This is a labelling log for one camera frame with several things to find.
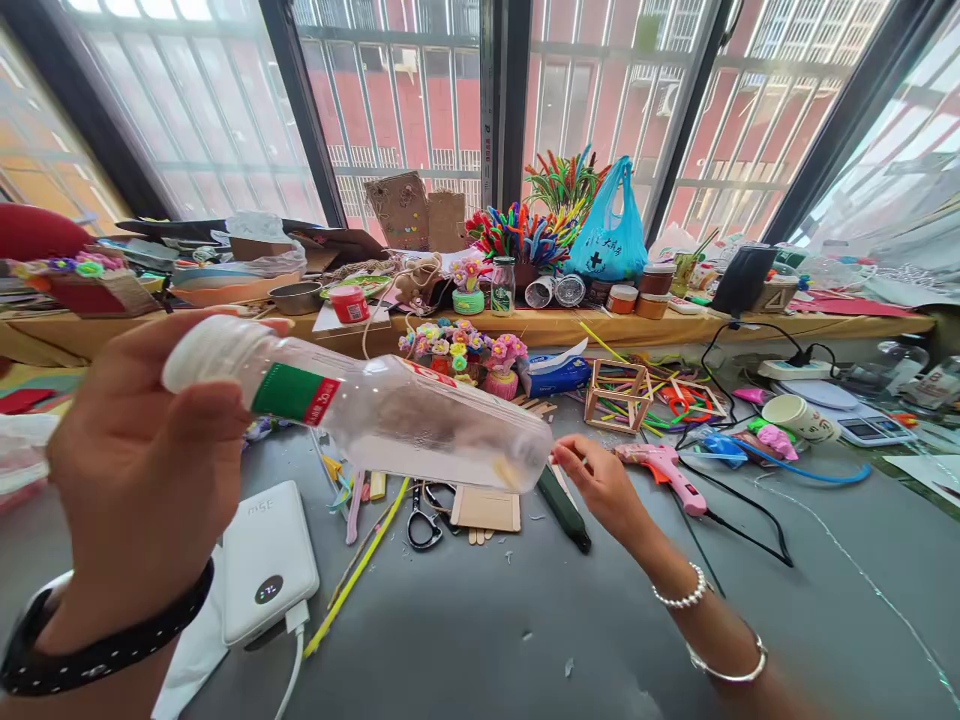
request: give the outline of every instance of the wooden shelf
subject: wooden shelf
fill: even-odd
[[[73,314],[63,313],[41,318],[0,321],[0,347],[3,353],[20,362],[50,365],[51,353],[44,353],[30,339],[42,341],[84,359],[92,359],[113,337],[130,328],[150,322],[162,313],[152,313],[139,318],[116,320],[80,320]],[[431,318],[409,318],[410,325],[416,327],[424,322],[436,322],[438,317],[457,319],[460,316],[452,312],[441,313]],[[908,317],[866,317],[817,314],[798,315],[748,315],[758,322],[775,323],[797,337],[807,339],[820,338],[880,338],[900,333],[925,332],[934,326],[934,321],[925,315]],[[333,338],[316,340],[313,337],[315,314],[292,318],[294,328],[291,335],[305,340],[315,340],[331,350],[362,357],[360,338],[362,325],[357,332]],[[648,320],[636,315],[616,315],[609,317],[596,310],[518,310],[508,318],[495,317],[489,311],[468,318],[478,329],[488,335],[500,335],[512,332],[522,336],[529,347],[570,347],[584,337],[580,321],[614,347],[656,347],[662,345],[682,345],[684,343],[706,343],[723,324],[723,320],[712,315],[681,315],[672,310],[662,320]],[[374,330],[367,335],[367,350],[371,357],[394,352],[397,339],[405,330],[404,316],[391,316],[391,328]],[[771,328],[758,328],[737,334],[738,341],[761,341],[782,337]]]

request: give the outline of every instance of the blue cable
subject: blue cable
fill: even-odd
[[[856,475],[854,475],[854,476],[852,476],[852,477],[848,477],[848,478],[831,478],[831,477],[826,477],[826,476],[824,476],[824,475],[817,475],[817,474],[815,474],[815,473],[807,472],[806,470],[798,470],[797,468],[792,467],[792,466],[788,465],[788,464],[785,463],[785,462],[782,462],[782,461],[780,461],[780,460],[777,460],[776,458],[770,457],[770,456],[767,455],[766,453],[760,452],[759,450],[757,450],[757,449],[756,449],[755,447],[753,447],[750,443],[745,443],[745,442],[743,442],[743,440],[740,440],[739,438],[730,437],[729,435],[727,435],[727,437],[730,438],[730,440],[732,440],[734,443],[736,443],[736,444],[739,445],[740,447],[742,447],[742,448],[744,448],[744,449],[746,449],[746,450],[749,450],[750,452],[752,452],[752,453],[754,453],[754,454],[756,454],[756,455],[759,455],[759,456],[762,457],[764,460],[769,460],[770,462],[774,463],[775,465],[779,465],[780,467],[782,467],[782,468],[784,468],[784,469],[786,469],[786,470],[789,470],[790,472],[796,473],[797,475],[802,475],[803,477],[811,478],[811,479],[813,479],[813,480],[820,480],[820,481],[822,481],[822,482],[829,482],[829,483],[833,483],[833,484],[835,484],[835,485],[852,485],[853,483],[858,483],[858,482],[860,482],[861,480],[865,480],[865,479],[867,478],[867,476],[870,474],[870,466],[869,466],[869,465],[864,465],[862,468],[860,468],[860,472],[858,472]]]

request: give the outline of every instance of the red balloon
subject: red balloon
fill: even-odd
[[[73,257],[93,238],[73,220],[34,207],[0,203],[0,258],[43,260]]]

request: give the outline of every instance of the window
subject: window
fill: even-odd
[[[296,0],[293,12],[348,224],[383,242],[363,183],[405,170],[419,171],[428,192],[465,193],[472,214],[479,0]]]
[[[744,0],[714,61],[664,227],[675,222],[701,239],[714,229],[763,237],[789,169],[803,161],[889,5]],[[701,192],[708,188],[719,192]]]
[[[336,6],[336,3],[323,3]],[[183,218],[324,222],[252,0],[63,0]]]
[[[792,242],[956,287],[960,270],[960,8],[913,68]]]
[[[82,221],[97,235],[122,232],[123,203],[0,24],[0,200]]]
[[[694,62],[707,0],[535,0],[524,160],[589,143],[600,167],[629,155],[641,217]]]

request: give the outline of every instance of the bottle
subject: bottle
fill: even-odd
[[[910,334],[883,341],[877,345],[877,354],[851,367],[840,384],[865,400],[896,397],[930,362],[930,355],[920,347],[923,342],[919,335]]]
[[[517,282],[513,275],[512,257],[501,256],[493,259],[493,278],[491,279],[490,310],[497,317],[509,317],[513,314],[514,294]]]
[[[948,357],[916,385],[904,391],[903,404],[936,410],[960,393],[960,355]]]
[[[229,315],[199,323],[163,368],[172,393],[232,379],[243,406],[322,427],[354,467],[508,492],[537,484],[550,427],[506,400],[395,355],[354,360]]]

